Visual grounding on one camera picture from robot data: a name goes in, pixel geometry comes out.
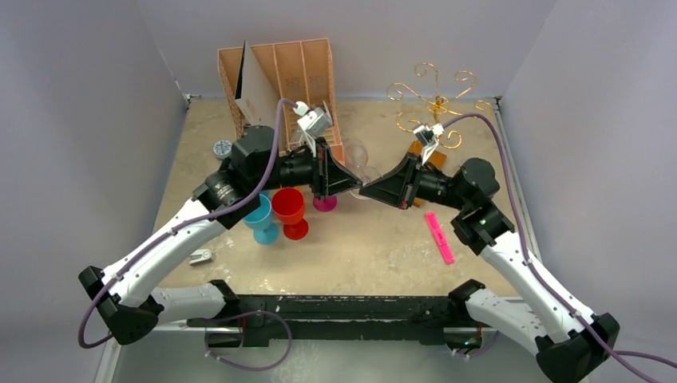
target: white wall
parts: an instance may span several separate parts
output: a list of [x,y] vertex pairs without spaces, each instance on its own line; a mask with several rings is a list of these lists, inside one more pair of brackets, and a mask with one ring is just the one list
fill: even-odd
[[430,89],[414,75],[431,61],[449,95],[458,69],[479,78],[478,97],[508,88],[554,0],[139,0],[148,27],[184,93],[224,96],[219,48],[329,38],[336,95],[385,97],[395,81]]
[[0,9],[0,380],[90,382],[77,274],[150,234],[183,99],[133,0]]
[[[675,360],[677,3],[650,3],[559,0],[502,106],[545,264],[618,348]],[[592,380],[638,381],[614,361]]]

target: pink object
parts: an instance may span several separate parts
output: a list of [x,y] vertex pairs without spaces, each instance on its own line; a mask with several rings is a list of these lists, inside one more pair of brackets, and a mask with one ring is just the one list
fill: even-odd
[[447,265],[453,263],[453,253],[449,248],[449,244],[446,242],[446,235],[444,235],[444,231],[440,227],[440,224],[437,222],[437,217],[435,216],[435,213],[433,213],[432,211],[427,212],[426,222],[428,223],[430,232],[433,233],[433,238],[435,238],[437,247],[440,249],[442,259],[444,259]]
[[313,206],[315,207],[315,210],[321,211],[322,213],[334,210],[337,203],[339,203],[339,199],[336,198],[335,195],[322,199],[313,199]]

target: red cup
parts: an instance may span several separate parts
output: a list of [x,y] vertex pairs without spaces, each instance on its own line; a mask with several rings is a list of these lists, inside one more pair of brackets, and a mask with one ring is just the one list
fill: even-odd
[[271,201],[272,209],[280,222],[284,224],[284,235],[299,240],[308,234],[308,222],[303,219],[306,204],[303,193],[294,188],[280,189]]

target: dish rack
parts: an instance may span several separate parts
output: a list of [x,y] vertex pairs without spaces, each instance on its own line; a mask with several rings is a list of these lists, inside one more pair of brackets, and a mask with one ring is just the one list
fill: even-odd
[[[219,75],[231,108],[236,138],[242,136],[243,126],[247,122],[235,103],[233,92],[240,73],[242,50],[242,47],[219,49]],[[334,66],[329,39],[252,45],[251,51],[273,89],[278,89],[281,97],[304,101],[312,108],[323,106],[323,102],[327,103],[334,124],[322,134],[322,137],[331,146],[334,158],[343,164],[343,143],[336,115]],[[283,150],[280,150],[280,153],[295,148],[291,138],[299,127],[296,124],[298,118],[290,106],[284,106],[285,129],[281,135],[280,147]]]

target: table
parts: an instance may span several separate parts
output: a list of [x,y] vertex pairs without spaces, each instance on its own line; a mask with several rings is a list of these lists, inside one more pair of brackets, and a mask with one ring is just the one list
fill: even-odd
[[[400,110],[395,101],[339,101],[337,118],[342,138],[359,138],[369,151],[369,165],[388,172],[405,155],[414,137],[395,125]],[[477,112],[472,103],[459,103],[463,113]],[[495,116],[485,115],[495,123]],[[497,146],[489,129],[478,119],[454,125],[462,134],[457,149],[441,149],[447,160],[443,171],[452,175],[465,160],[480,157],[496,169],[501,190],[496,205],[514,222]],[[214,172],[219,161],[212,153],[217,140],[234,140],[225,100],[193,101],[156,217],[156,229],[172,218],[192,191]],[[469,278],[479,280],[500,296],[516,296],[509,283],[489,264],[462,245],[449,221],[457,211],[424,203],[401,211],[373,200],[338,197],[331,212],[316,211],[309,188],[305,218],[307,237],[291,241],[280,233],[270,246],[261,246],[242,223],[203,246],[216,254],[212,263],[189,266],[188,260],[160,284],[162,287],[196,286],[223,279],[240,294],[353,294],[446,295]],[[456,262],[445,265],[424,220],[434,211]]]

